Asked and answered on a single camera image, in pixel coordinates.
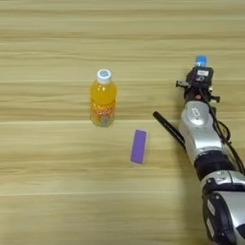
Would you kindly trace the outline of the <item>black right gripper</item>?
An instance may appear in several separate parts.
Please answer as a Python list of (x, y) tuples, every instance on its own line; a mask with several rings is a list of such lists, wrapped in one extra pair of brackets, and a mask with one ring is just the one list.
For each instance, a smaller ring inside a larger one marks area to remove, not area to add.
[(208, 81), (176, 81), (177, 87), (184, 89), (184, 100), (191, 101), (197, 100), (209, 103), (214, 100), (220, 102), (219, 96), (212, 95), (212, 84)]

